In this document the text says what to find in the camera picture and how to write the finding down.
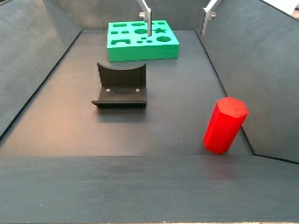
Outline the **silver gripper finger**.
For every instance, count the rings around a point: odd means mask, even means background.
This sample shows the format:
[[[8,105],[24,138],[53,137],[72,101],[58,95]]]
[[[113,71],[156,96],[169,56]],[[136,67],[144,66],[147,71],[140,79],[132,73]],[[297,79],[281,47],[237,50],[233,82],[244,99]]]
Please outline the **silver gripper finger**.
[[[216,17],[216,12],[213,11],[220,4],[220,0],[209,0],[207,6],[203,8],[204,17],[200,28],[200,35],[205,34],[208,22]]]
[[[139,3],[139,6],[141,8],[141,12],[139,13],[139,17],[144,19],[147,22],[147,25],[152,25],[152,10],[147,5],[145,0],[136,0]]]

